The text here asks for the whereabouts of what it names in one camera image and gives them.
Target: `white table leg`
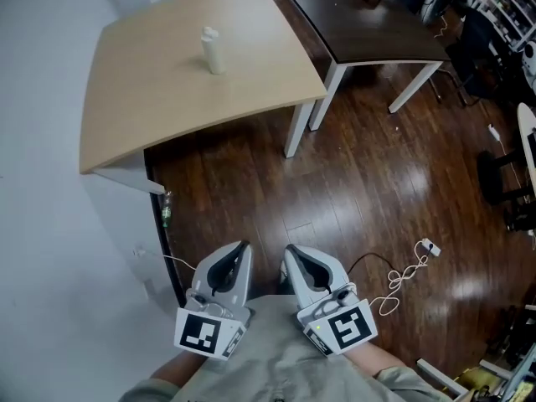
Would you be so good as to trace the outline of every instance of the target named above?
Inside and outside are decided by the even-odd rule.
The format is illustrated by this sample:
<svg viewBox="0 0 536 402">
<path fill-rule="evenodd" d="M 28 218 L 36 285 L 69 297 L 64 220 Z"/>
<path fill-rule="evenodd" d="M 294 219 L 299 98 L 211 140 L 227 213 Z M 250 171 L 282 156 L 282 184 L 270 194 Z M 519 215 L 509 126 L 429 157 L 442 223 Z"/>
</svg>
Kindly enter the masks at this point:
<svg viewBox="0 0 536 402">
<path fill-rule="evenodd" d="M 395 113 L 404 103 L 424 84 L 433 73 L 439 69 L 441 61 L 436 63 L 428 63 L 425 65 L 419 74 L 405 87 L 405 90 L 397 97 L 393 104 L 389 106 L 389 112 Z"/>
<path fill-rule="evenodd" d="M 125 168 L 118 167 L 104 167 L 96 168 L 93 173 L 102 176 L 103 178 L 109 178 L 114 182 L 124 184 L 130 188 L 134 188 L 143 192 L 155 193 L 161 195 L 166 193 L 166 189 L 161 184 L 155 183 L 148 178 L 139 177 L 137 174 L 133 174 Z"/>
<path fill-rule="evenodd" d="M 147 178 L 143 152 L 132 153 L 111 165 L 96 168 L 93 173 L 143 192 L 156 194 L 166 192 L 161 184 Z"/>
<path fill-rule="evenodd" d="M 291 129 L 288 132 L 285 145 L 285 156 L 293 157 L 296 153 L 300 139 L 302 138 L 303 130 L 311 115 L 312 103 L 304 103 L 296 106 L 294 115 L 292 115 Z"/>
<path fill-rule="evenodd" d="M 312 109 L 311 120 L 309 121 L 309 128 L 311 131 L 316 131 L 322 123 L 322 119 L 324 119 L 324 116 L 326 115 L 329 103 L 332 102 L 332 98 L 335 95 L 338 84 L 341 83 L 341 79 L 343 78 L 346 67 L 347 66 L 345 64 L 337 64 L 334 60 L 332 60 L 329 70 L 327 71 L 326 80 L 324 80 L 327 96 L 326 98 L 318 100 Z"/>
<path fill-rule="evenodd" d="M 507 381 L 509 381 L 513 377 L 512 371 L 507 371 L 505 368 L 501 368 L 495 363 L 490 363 L 487 360 L 481 360 L 479 365 L 482 366 L 484 369 L 493 372 L 498 377 L 506 379 Z"/>
<path fill-rule="evenodd" d="M 423 371 L 425 371 L 428 375 L 430 375 L 435 381 L 444 385 L 452 393 L 456 395 L 467 394 L 467 392 L 469 391 L 468 389 L 458 384 L 453 379 L 447 377 L 439 369 L 434 368 L 432 365 L 426 362 L 423 358 L 420 358 L 419 360 L 417 360 L 417 366 Z"/>
</svg>

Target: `white bottle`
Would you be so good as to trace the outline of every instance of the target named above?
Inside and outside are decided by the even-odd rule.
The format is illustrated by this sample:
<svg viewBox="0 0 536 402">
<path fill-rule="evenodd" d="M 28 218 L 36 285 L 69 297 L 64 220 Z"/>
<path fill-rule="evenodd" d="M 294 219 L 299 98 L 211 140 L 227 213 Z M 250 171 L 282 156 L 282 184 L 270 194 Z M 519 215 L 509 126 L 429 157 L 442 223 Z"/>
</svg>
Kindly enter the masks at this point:
<svg viewBox="0 0 536 402">
<path fill-rule="evenodd" d="M 204 27 L 201 35 L 201 44 L 203 45 L 204 57 L 209 63 L 210 72 L 213 75 L 224 73 L 225 64 L 219 33 L 210 27 Z"/>
</svg>

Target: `white cable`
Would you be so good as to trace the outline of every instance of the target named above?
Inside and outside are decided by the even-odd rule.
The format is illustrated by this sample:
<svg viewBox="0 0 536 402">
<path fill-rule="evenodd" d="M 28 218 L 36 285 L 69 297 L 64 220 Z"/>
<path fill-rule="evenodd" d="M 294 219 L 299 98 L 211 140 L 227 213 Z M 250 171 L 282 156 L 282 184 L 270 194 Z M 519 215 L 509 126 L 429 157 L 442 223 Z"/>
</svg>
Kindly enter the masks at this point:
<svg viewBox="0 0 536 402">
<path fill-rule="evenodd" d="M 145 250 L 141 250 L 141 249 L 138 250 L 138 254 L 139 254 L 139 256 L 143 256 L 144 253 L 145 253 Z M 161 257 L 163 257 L 163 258 L 173 259 L 173 260 L 176 260 L 176 261 L 178 261 L 178 262 L 182 262 L 182 263 L 185 264 L 190 270 L 194 270 L 194 271 L 196 270 L 196 268 L 193 267 L 193 266 L 191 266 L 187 261 L 182 260 L 182 259 L 179 259 L 179 258 L 176 258 L 175 256 L 163 255 L 162 253 L 155 253 L 155 252 L 153 252 L 153 251 L 149 251 L 149 250 L 147 251 L 147 253 L 150 253 L 151 255 L 155 255 L 155 256 L 161 256 Z"/>
<path fill-rule="evenodd" d="M 501 147 L 502 147 L 502 153 L 504 153 L 506 155 L 506 150 L 504 149 L 504 145 L 503 145 L 503 142 L 501 142 L 501 140 L 499 139 L 499 143 L 501 143 Z M 516 173 L 516 170 L 515 168 L 513 167 L 513 163 L 510 162 L 510 167 L 512 167 L 512 171 L 513 171 L 513 175 L 516 177 L 516 181 L 518 182 L 518 186 L 519 188 L 521 189 L 521 183 L 519 182 L 519 179 L 518 179 L 518 174 Z M 529 195 L 525 195 L 523 197 L 523 199 L 525 200 L 525 203 L 528 204 L 530 202 L 530 196 Z"/>
<path fill-rule="evenodd" d="M 443 27 L 441 30 L 439 30 L 439 34 L 436 34 L 436 35 L 434 36 L 434 39 L 435 39 L 436 37 L 441 37 L 441 36 L 443 35 L 443 32 L 444 32 L 444 31 L 446 30 L 446 28 L 448 27 L 448 25 L 447 25 L 447 23 L 446 23 L 446 20 L 445 20 L 445 16 L 441 16 L 441 19 L 443 20 L 443 25 L 444 25 L 444 27 Z"/>
<path fill-rule="evenodd" d="M 160 256 L 163 256 L 165 258 L 169 258 L 169 259 L 174 259 L 174 260 L 177 260 L 179 262 L 183 262 L 190 270 L 196 270 L 196 268 L 194 266 L 191 266 L 187 261 L 185 260 L 182 260 L 182 259 L 179 259 L 179 258 L 175 258 L 173 256 L 170 256 L 170 255 L 160 255 Z"/>
<path fill-rule="evenodd" d="M 422 245 L 423 247 L 426 248 L 426 250 L 427 250 L 426 255 L 419 256 L 419 254 L 417 253 L 417 246 L 418 245 Z M 394 310 L 396 310 L 399 307 L 400 299 L 397 298 L 396 296 L 393 296 L 393 295 L 397 291 L 400 290 L 400 288 L 402 287 L 402 282 L 404 280 L 409 280 L 410 278 L 412 278 L 419 268 L 423 268 L 425 266 L 428 266 L 426 264 L 426 262 L 428 262 L 428 254 L 430 252 L 428 251 L 428 248 L 425 245 L 422 244 L 422 241 L 417 241 L 415 243 L 415 247 L 413 248 L 413 251 L 415 252 L 415 257 L 419 260 L 419 263 L 417 265 L 409 265 L 409 266 L 407 266 L 405 268 L 404 272 L 402 273 L 402 276 L 396 270 L 389 271 L 389 273 L 387 274 L 387 278 L 389 280 L 389 289 L 391 290 L 391 292 L 387 296 L 378 296 L 377 298 L 374 298 L 372 300 L 372 302 L 370 302 L 370 305 L 372 305 L 376 301 L 382 300 L 382 303 L 379 305 L 379 315 L 380 316 L 388 316 L 391 312 L 393 312 Z M 396 303 L 394 304 L 393 308 L 391 308 L 387 312 L 384 312 L 383 310 L 384 310 L 385 303 L 387 301 L 389 301 L 389 300 L 395 301 Z"/>
</svg>

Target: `plastic bottle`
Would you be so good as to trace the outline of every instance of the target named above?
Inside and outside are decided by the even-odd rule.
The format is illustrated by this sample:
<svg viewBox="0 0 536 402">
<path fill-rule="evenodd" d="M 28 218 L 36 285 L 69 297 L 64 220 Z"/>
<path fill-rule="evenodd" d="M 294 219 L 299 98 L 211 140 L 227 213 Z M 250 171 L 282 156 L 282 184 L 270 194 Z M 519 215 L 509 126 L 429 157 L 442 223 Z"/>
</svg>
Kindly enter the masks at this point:
<svg viewBox="0 0 536 402">
<path fill-rule="evenodd" d="M 169 222 L 171 221 L 171 198 L 173 196 L 173 193 L 171 191 L 167 191 L 164 194 L 164 203 L 162 205 L 162 226 L 164 228 L 167 228 L 169 225 Z"/>
<path fill-rule="evenodd" d="M 221 75 L 225 72 L 224 56 L 219 33 L 210 27 L 204 27 L 201 35 L 204 56 L 209 63 L 210 72 L 213 75 Z"/>
</svg>

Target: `dark wood table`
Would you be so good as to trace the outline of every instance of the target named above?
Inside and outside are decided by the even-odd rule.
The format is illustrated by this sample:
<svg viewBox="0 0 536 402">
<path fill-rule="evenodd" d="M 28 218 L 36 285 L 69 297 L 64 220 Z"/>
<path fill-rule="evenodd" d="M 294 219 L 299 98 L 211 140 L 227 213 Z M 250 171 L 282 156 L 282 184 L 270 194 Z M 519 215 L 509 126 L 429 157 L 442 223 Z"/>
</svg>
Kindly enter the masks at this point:
<svg viewBox="0 0 536 402">
<path fill-rule="evenodd" d="M 426 66 L 389 106 L 397 111 L 449 59 L 432 33 L 398 0 L 371 8 L 363 0 L 292 0 L 332 56 L 324 85 L 327 97 L 315 104 L 309 121 L 317 130 L 347 67 L 424 63 Z"/>
</svg>

